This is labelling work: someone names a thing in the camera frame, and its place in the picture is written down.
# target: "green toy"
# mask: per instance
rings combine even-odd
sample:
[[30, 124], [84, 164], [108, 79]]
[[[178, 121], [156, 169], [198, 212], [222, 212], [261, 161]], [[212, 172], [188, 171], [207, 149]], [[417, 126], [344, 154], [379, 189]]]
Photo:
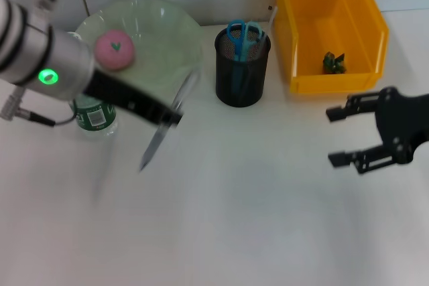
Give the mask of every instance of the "green toy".
[[323, 69], [326, 74], [344, 74], [346, 68], [344, 66], [345, 54], [335, 58], [335, 55], [331, 52], [328, 52], [324, 56], [323, 60]]

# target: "black mesh pen holder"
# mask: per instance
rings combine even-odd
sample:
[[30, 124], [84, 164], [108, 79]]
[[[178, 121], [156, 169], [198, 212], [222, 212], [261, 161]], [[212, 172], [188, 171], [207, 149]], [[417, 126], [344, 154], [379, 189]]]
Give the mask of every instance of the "black mesh pen holder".
[[[231, 35], [240, 38], [241, 26], [231, 28]], [[258, 30], [249, 28], [248, 40], [258, 39]], [[235, 44], [229, 39], [224, 29], [217, 37], [216, 48], [216, 95], [225, 104], [233, 107], [247, 107], [259, 101], [263, 94], [265, 71], [271, 41], [266, 37], [260, 56], [257, 58], [261, 42], [252, 45], [245, 62], [234, 60]]]

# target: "yellow bin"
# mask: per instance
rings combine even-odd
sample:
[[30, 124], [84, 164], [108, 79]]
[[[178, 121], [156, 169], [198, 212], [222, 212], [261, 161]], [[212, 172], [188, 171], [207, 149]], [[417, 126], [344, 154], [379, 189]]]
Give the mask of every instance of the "yellow bin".
[[[275, 35], [290, 91], [358, 92], [382, 77], [389, 29], [374, 0], [277, 0]], [[327, 52], [345, 54], [345, 74], [325, 74]]]

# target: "clear bowl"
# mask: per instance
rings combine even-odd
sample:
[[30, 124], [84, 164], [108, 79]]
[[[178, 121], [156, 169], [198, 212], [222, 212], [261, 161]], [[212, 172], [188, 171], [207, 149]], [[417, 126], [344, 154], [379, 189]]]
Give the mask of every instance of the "clear bowl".
[[110, 29], [133, 40], [136, 59], [115, 77], [171, 103], [186, 75], [202, 66], [202, 28], [177, 4], [166, 0], [120, 0], [88, 17], [76, 30], [94, 46]]

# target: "knife blade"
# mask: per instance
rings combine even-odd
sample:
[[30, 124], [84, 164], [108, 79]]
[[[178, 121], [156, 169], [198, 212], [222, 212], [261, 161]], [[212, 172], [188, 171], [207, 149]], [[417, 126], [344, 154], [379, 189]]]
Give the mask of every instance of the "knife blade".
[[[178, 91], [173, 104], [172, 109], [174, 111], [180, 110], [183, 105], [184, 100], [189, 96], [195, 86], [198, 84], [200, 80], [200, 71], [194, 70], [186, 77], [183, 82], [180, 90]], [[143, 157], [141, 158], [140, 163], [140, 172], [149, 164], [149, 162], [154, 158], [156, 151], [160, 148], [162, 141], [165, 139], [167, 132], [170, 128], [165, 125], [160, 125], [158, 130], [156, 131], [154, 137], [152, 138], [149, 147], [147, 147]]]

